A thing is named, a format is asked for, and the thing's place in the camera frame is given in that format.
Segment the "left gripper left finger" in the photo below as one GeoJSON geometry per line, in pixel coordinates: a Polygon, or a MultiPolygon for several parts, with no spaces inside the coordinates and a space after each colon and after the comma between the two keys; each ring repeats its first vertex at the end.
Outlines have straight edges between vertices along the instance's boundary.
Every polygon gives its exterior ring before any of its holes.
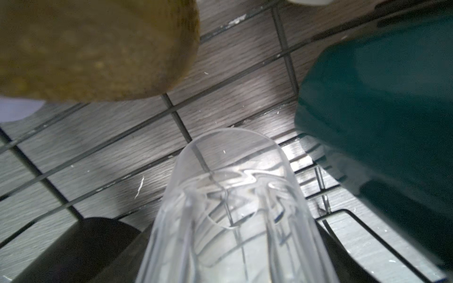
{"type": "Polygon", "coordinates": [[[153,222],[91,283],[134,283],[142,263],[153,222]]]}

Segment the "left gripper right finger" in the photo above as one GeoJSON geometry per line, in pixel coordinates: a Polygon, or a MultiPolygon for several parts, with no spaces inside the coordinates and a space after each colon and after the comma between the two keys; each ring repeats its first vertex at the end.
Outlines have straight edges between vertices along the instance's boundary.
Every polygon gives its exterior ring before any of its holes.
{"type": "Polygon", "coordinates": [[[378,283],[316,222],[327,253],[341,283],[378,283]]]}

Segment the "black mug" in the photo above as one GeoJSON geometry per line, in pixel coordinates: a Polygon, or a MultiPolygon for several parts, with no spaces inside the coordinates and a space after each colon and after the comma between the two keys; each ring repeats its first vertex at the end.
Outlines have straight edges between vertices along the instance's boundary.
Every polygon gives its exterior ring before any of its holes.
{"type": "Polygon", "coordinates": [[[86,218],[72,225],[14,283],[88,283],[141,233],[110,218],[86,218]]]}

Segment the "clear glass cup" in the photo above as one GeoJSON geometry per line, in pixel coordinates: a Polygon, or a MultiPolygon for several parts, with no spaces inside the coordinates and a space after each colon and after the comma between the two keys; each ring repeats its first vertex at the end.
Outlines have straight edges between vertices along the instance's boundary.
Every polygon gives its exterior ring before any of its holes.
{"type": "Polygon", "coordinates": [[[179,154],[138,283],[336,283],[339,278],[282,148],[217,129],[179,154]]]}

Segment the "cream faceted cup teal base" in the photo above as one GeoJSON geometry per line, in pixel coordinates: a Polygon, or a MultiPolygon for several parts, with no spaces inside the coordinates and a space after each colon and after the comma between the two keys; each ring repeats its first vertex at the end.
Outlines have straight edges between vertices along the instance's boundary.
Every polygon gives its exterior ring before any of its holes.
{"type": "Polygon", "coordinates": [[[453,275],[453,4],[325,49],[300,85],[311,158],[453,275]]]}

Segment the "lilac plastic cup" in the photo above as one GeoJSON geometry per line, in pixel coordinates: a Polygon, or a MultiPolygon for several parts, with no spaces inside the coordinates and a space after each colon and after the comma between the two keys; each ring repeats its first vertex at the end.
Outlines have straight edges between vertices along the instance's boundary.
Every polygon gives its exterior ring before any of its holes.
{"type": "Polygon", "coordinates": [[[45,105],[42,100],[18,99],[1,96],[1,123],[19,121],[29,117],[45,105]]]}

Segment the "amber glass cup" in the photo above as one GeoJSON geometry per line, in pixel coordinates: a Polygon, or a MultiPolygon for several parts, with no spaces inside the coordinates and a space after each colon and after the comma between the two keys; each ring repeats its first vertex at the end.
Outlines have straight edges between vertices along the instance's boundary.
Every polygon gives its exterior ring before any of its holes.
{"type": "Polygon", "coordinates": [[[1,94],[145,99],[175,88],[200,45],[196,1],[2,1],[1,94]]]}

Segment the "cream ceramic mug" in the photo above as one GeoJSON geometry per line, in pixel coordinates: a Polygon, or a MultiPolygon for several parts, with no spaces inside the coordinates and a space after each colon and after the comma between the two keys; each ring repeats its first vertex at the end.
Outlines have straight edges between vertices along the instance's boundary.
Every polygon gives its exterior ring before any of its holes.
{"type": "Polygon", "coordinates": [[[321,7],[329,5],[333,0],[288,0],[289,2],[297,5],[305,5],[311,7],[321,7]]]}

